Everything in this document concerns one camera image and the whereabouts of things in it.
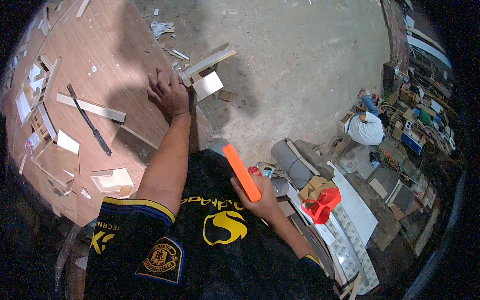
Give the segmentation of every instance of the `right hand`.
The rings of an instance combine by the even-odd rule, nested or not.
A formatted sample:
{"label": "right hand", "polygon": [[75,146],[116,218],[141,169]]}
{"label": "right hand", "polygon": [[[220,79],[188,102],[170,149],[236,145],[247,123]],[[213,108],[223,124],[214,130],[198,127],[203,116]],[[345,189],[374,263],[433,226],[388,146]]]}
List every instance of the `right hand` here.
{"label": "right hand", "polygon": [[257,202],[251,202],[248,199],[248,196],[237,177],[232,177],[230,182],[237,192],[243,206],[257,217],[271,224],[277,216],[284,215],[278,205],[278,200],[274,196],[273,184],[268,177],[260,177],[252,174],[250,174],[250,176],[260,191],[260,194],[262,194],[261,199]]}
{"label": "right hand", "polygon": [[148,74],[150,87],[147,88],[147,93],[160,106],[166,119],[172,120],[182,114],[190,115],[188,92],[180,80],[176,74],[167,72],[160,66],[156,68],[156,76]]}

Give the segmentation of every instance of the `black hair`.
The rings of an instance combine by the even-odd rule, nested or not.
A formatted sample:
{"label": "black hair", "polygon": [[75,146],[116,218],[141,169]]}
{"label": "black hair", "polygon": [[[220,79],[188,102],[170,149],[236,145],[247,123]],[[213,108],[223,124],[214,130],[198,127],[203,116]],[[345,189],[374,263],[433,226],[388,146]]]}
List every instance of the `black hair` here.
{"label": "black hair", "polygon": [[383,114],[378,115],[378,118],[380,119],[380,121],[382,121],[382,124],[385,128],[390,125],[390,118],[388,117],[387,113],[384,112]]}

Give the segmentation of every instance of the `hand saw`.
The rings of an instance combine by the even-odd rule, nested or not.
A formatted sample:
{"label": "hand saw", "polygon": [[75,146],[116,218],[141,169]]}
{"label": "hand saw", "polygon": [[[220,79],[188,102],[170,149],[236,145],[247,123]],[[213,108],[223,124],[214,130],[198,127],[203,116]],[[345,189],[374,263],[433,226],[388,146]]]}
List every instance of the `hand saw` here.
{"label": "hand saw", "polygon": [[240,156],[238,155],[237,151],[235,151],[235,148],[233,147],[233,145],[227,144],[223,139],[223,136],[220,133],[220,130],[218,130],[218,127],[215,125],[215,122],[213,122],[212,116],[210,116],[210,113],[203,105],[203,102],[202,102],[202,106],[204,107],[204,111],[206,111],[213,126],[215,126],[216,131],[222,138],[222,141],[225,144],[225,147],[223,147],[222,151],[225,154],[225,157],[227,158],[228,162],[232,166],[232,169],[235,172],[235,175],[237,175],[237,178],[239,179],[240,184],[242,185],[243,189],[247,193],[248,198],[250,199],[251,202],[257,202],[262,197],[262,194],[260,194],[260,191],[255,185],[255,182],[253,182],[252,178],[250,177],[250,174],[248,173],[247,168],[245,168],[245,165],[240,159]]}

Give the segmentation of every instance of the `red bag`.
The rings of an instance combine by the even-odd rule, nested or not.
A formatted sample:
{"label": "red bag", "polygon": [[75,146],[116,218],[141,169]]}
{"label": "red bag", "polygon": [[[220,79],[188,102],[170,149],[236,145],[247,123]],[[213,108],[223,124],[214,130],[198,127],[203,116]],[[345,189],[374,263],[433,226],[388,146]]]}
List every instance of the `red bag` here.
{"label": "red bag", "polygon": [[[330,212],[342,201],[338,188],[325,189],[320,192],[317,200],[307,199],[302,203],[302,210],[312,218],[316,225],[325,224],[330,218]],[[305,203],[314,203],[310,208]]]}

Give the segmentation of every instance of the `rolled gray sheet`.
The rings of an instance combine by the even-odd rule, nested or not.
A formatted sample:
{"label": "rolled gray sheet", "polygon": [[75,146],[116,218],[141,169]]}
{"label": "rolled gray sheet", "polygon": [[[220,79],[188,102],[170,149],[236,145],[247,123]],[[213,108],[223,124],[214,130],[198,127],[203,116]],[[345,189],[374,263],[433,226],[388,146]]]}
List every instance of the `rolled gray sheet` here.
{"label": "rolled gray sheet", "polygon": [[277,164],[288,173],[297,189],[303,189],[312,179],[313,173],[293,153],[285,140],[276,143],[270,153]]}

